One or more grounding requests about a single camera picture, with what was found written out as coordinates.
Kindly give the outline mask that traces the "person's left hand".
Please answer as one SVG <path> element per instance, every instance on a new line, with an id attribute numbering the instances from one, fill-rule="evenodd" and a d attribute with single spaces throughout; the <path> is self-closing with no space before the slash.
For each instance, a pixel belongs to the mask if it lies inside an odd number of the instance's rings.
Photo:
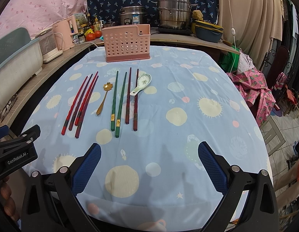
<path id="1" fill-rule="evenodd" d="M 20 216 L 18 211 L 16 210 L 15 202 L 11 197 L 12 190 L 7 184 L 8 180 L 9 176 L 5 177 L 0 187 L 0 194 L 4 199 L 4 211 L 14 222 L 18 222 Z"/>

